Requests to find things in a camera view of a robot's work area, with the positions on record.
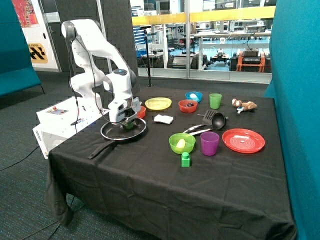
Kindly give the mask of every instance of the teal partition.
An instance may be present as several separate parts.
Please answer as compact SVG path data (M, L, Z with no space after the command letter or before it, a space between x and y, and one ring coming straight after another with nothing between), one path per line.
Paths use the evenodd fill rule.
M41 82L11 0L0 0L0 96Z
M300 240L320 239L319 0L278 0L270 53L292 210Z

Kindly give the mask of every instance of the glass wall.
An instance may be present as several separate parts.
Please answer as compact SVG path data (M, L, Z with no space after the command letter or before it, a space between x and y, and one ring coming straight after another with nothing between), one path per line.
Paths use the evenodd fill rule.
M139 75L269 83L275 0L131 0ZM144 31L147 31L148 56Z

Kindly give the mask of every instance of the yellow lemon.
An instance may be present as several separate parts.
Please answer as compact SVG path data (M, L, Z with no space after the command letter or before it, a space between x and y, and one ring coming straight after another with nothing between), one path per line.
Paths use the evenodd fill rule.
M185 145L186 145L186 141L184 139L180 139L178 141L178 143L176 144L176 147L179 148L179 149L182 149L182 148L185 147Z

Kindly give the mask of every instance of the green bowl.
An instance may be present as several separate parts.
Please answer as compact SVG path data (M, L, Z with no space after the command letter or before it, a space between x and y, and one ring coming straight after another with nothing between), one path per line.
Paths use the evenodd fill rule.
M185 146L182 148L177 147L177 144L181 139L184 139L185 141ZM194 149L196 139L188 133L176 133L169 138L169 143L172 151L176 154L182 154L184 152L190 153Z

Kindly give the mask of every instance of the purple cup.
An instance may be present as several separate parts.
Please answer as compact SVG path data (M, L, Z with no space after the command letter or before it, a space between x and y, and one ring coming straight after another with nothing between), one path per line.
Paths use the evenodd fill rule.
M218 148L219 135L212 131L206 131L200 137L202 153L206 156L215 155Z

